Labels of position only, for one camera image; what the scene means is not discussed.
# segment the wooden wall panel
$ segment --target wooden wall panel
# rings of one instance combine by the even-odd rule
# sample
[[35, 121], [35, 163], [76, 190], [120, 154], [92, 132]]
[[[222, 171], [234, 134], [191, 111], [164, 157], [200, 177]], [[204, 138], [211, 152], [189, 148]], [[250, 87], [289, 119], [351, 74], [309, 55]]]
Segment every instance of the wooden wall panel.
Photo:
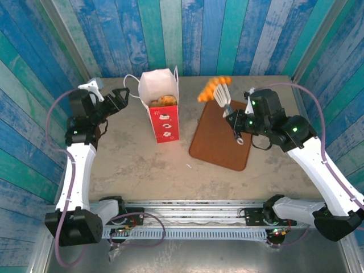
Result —
[[[0, 272], [21, 273], [66, 163], [47, 112], [84, 80], [40, 0], [1, 1], [0, 47]], [[70, 114], [67, 100], [52, 113], [55, 147]]]

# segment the teal wooden plank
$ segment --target teal wooden plank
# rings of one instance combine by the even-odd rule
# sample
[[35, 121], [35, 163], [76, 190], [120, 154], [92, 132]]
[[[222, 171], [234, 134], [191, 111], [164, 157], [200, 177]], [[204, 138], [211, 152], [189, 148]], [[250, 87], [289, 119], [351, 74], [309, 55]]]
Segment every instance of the teal wooden plank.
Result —
[[204, 0], [200, 76], [216, 75], [226, 0]]
[[1, 208], [0, 219], [0, 238], [36, 242], [41, 221]]
[[183, 75], [182, 56], [182, 10], [180, 1], [160, 0], [166, 66], [174, 71], [178, 67], [179, 76]]
[[293, 0], [272, 0], [249, 75], [265, 75]]
[[26, 273], [27, 269], [27, 266], [6, 266], [0, 267], [0, 273]]
[[216, 75], [232, 75], [249, 0], [226, 0]]
[[83, 78], [75, 61], [73, 61], [73, 58], [71, 56], [71, 54], [69, 53], [66, 45], [64, 44], [61, 36], [59, 36], [57, 29], [55, 28], [55, 26], [53, 25], [51, 19], [49, 18], [46, 10], [44, 9], [42, 3], [40, 2], [40, 0], [33, 0], [34, 4], [36, 6], [36, 8], [38, 9], [38, 12], [40, 13], [40, 15], [42, 16], [44, 22], [46, 23], [47, 27], [49, 28], [50, 32], [52, 33], [52, 36], [55, 38], [59, 48], [62, 50], [64, 56], [66, 57], [66, 59], [68, 60], [69, 64], [72, 66], [78, 80], [80, 82], [83, 81], [87, 81], [87, 78]]
[[50, 181], [59, 184], [63, 168], [32, 145], [18, 132], [0, 119], [0, 149], [36, 170]]
[[51, 203], [0, 178], [0, 208], [44, 221]]
[[[40, 127], [45, 129], [47, 111], [2, 61], [0, 61], [0, 89], [19, 105]], [[50, 122], [49, 134], [58, 144], [64, 144], [65, 131], [53, 118]]]
[[[0, 32], [0, 48], [0, 60], [2, 60], [8, 69], [12, 71], [24, 87], [29, 90], [42, 107], [49, 109], [55, 99], [39, 81], [31, 68], [6, 39], [2, 32]], [[68, 116], [59, 105], [54, 108], [52, 116], [58, 124], [66, 130]]]
[[[58, 166], [61, 168], [65, 167], [65, 155], [50, 148], [46, 140], [46, 132], [1, 89], [0, 119], [3, 120], [9, 127], [12, 127], [17, 133], [27, 139], [35, 147], [45, 153], [50, 159], [57, 163]], [[60, 148], [60, 146], [52, 138], [51, 144], [56, 148]]]
[[364, 140], [364, 115], [354, 122], [326, 149], [335, 162]]
[[309, 65], [307, 66], [305, 72], [303, 73], [302, 78], [300, 79], [300, 84], [301, 85], [304, 85], [305, 82], [307, 81], [307, 78], [311, 74], [312, 69], [316, 66], [316, 64], [319, 61], [320, 57], [322, 56], [322, 54], [326, 50], [326, 48], [329, 45], [330, 41], [335, 36], [337, 30], [341, 26], [342, 22], [345, 20], [346, 16], [348, 15], [349, 11], [351, 10], [351, 8], [353, 7], [354, 4], [355, 4], [355, 0], [348, 0], [346, 2], [345, 6], [340, 11], [339, 15], [337, 16], [334, 23], [332, 24], [330, 30], [326, 34], [324, 40], [320, 44], [318, 50], [313, 55], [313, 57], [311, 59], [311, 62], [309, 63]]
[[[318, 60], [315, 67], [312, 69], [312, 72], [307, 78], [305, 82], [305, 87], [309, 90], [313, 89], [316, 81], [319, 79], [320, 75], [327, 68], [330, 63], [332, 56], [338, 51], [340, 46], [345, 41], [345, 38], [353, 29], [355, 24], [360, 19], [362, 13], [364, 12], [364, 2], [363, 0], [357, 0], [345, 20], [340, 25], [339, 29], [336, 31], [328, 46], [325, 48], [325, 51], [322, 53], [320, 59]], [[307, 103], [308, 96], [303, 97], [303, 101]]]
[[182, 0], [183, 75], [199, 76], [203, 0]]
[[282, 29], [266, 75], [280, 75], [300, 38], [317, 0], [295, 0]]
[[364, 192], [364, 168], [358, 169], [349, 175], [347, 179], [358, 191]]
[[0, 150], [0, 177], [17, 187], [31, 192], [51, 203], [58, 186], [23, 162]]
[[133, 71], [135, 76], [140, 77], [143, 72], [149, 71], [149, 65], [138, 2], [137, 0], [116, 0], [115, 3], [118, 8]]
[[[344, 87], [337, 93], [337, 95], [330, 101], [324, 109], [324, 116], [326, 124], [331, 123], [332, 120], [352, 101], [359, 92], [364, 88], [364, 64], [355, 72], [350, 80]], [[319, 124], [319, 119], [314, 121], [315, 126]]]
[[291, 57], [288, 59], [286, 67], [283, 70], [284, 75], [292, 76], [295, 72], [299, 62], [306, 52], [312, 38], [316, 34], [317, 30], [321, 26], [327, 12], [331, 8], [332, 0], [318, 0], [313, 11], [306, 23], [305, 28], [301, 33], [301, 37], [298, 40], [295, 49], [293, 50]]
[[23, 273], [27, 268], [32, 250], [33, 242], [19, 241], [16, 239], [0, 238], [0, 272], [1, 273]]
[[[67, 75], [64, 73], [61, 66], [52, 54], [48, 44], [43, 40], [42, 36], [30, 21], [27, 14], [22, 10], [19, 2], [13, 0], [2, 0], [0, 3], [0, 9], [5, 9], [10, 14], [16, 26], [26, 37], [27, 41], [32, 45], [32, 49], [38, 54], [44, 65], [48, 68], [50, 74], [52, 75], [52, 79], [57, 81], [64, 90], [70, 90], [74, 88], [75, 86], [72, 86], [67, 78]], [[15, 33], [4, 32], [4, 34], [8, 34], [9, 36], [13, 36], [13, 39], [17, 39], [17, 37], [14, 37], [14, 35], [16, 35]]]
[[327, 146], [349, 128], [351, 124], [357, 121], [358, 118], [364, 115], [363, 101], [364, 89], [326, 126], [326, 131], [328, 132], [326, 135]]
[[364, 142], [359, 143], [345, 155], [340, 157], [335, 164], [345, 175], [351, 175], [357, 169], [364, 167]]
[[49, 46], [49, 49], [51, 50], [54, 58], [56, 59], [57, 63], [65, 73], [67, 79], [72, 84], [72, 86], [77, 87], [78, 85], [82, 84], [84, 81], [77, 78], [76, 72], [73, 70], [67, 58], [64, 56], [61, 48], [58, 46], [56, 39], [53, 37], [51, 31], [49, 30], [41, 14], [39, 13], [34, 3], [34, 0], [18, 0], [19, 4], [17, 4], [16, 1], [12, 2], [13, 8], [14, 5], [19, 5], [19, 7], [21, 7], [24, 13], [28, 16], [30, 22], [34, 25], [35, 29]]
[[138, 0], [150, 70], [166, 68], [159, 0]]
[[[321, 107], [326, 107], [363, 63], [364, 16], [350, 31], [338, 51], [331, 56], [331, 61], [311, 89]], [[314, 106], [312, 100], [306, 104], [308, 117], [311, 120], [319, 114], [317, 111], [312, 111]]]
[[91, 77], [101, 77], [95, 57], [69, 0], [53, 0]]

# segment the striped wooden wall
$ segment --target striped wooden wall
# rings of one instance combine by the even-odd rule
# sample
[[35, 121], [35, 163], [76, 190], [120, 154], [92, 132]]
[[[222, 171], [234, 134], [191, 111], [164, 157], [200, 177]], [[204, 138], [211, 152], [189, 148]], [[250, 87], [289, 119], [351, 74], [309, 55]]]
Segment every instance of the striped wooden wall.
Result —
[[[0, 272], [20, 273], [65, 165], [46, 144], [47, 111], [84, 81], [39, 0], [1, 0], [0, 48]], [[66, 100], [55, 109], [55, 146], [69, 114]]]
[[333, 0], [52, 0], [91, 76], [292, 75]]
[[[364, 192], [364, 1], [349, 0], [329, 30], [300, 83], [324, 109], [328, 154]], [[313, 101], [303, 96], [308, 117], [321, 132]]]

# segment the metal floor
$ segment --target metal floor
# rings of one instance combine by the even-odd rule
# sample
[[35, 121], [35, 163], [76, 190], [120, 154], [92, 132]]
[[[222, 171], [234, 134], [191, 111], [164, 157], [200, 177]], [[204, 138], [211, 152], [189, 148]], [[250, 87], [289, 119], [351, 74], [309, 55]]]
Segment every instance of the metal floor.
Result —
[[[304, 230], [291, 231], [285, 242], [294, 241]], [[151, 243], [150, 240], [138, 240]], [[316, 230], [296, 245], [273, 250], [262, 242], [165, 240], [152, 249], [126, 248], [109, 262], [109, 244], [102, 240], [89, 245], [84, 258], [73, 268], [60, 267], [54, 251], [48, 260], [49, 273], [269, 273], [269, 272], [350, 272], [340, 243], [330, 242]], [[75, 259], [80, 247], [65, 247], [66, 262]]]

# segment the white paper bag handle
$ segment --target white paper bag handle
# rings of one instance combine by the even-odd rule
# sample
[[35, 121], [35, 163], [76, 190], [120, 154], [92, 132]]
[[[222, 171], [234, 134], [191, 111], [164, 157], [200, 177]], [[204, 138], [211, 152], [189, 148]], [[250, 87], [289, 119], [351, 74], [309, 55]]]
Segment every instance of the white paper bag handle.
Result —
[[[132, 75], [132, 74], [127, 74], [127, 75], [125, 75], [125, 77], [124, 77], [124, 81], [123, 81], [124, 88], [126, 88], [126, 86], [125, 86], [125, 80], [126, 80], [126, 78], [128, 78], [128, 77], [133, 77], [133, 78], [135, 78], [138, 82], [140, 82], [140, 81], [138, 80], [138, 78], [137, 78], [137, 77], [135, 77], [134, 75]], [[132, 95], [131, 93], [129, 93], [129, 95], [130, 95], [130, 96], [132, 96], [133, 98], [138, 98], [138, 99], [140, 99], [140, 97], [135, 96], [135, 95]]]
[[175, 77], [175, 79], [177, 81], [177, 86], [178, 86], [178, 67], [177, 67], [177, 65], [175, 67], [175, 71], [173, 72], [173, 76]]

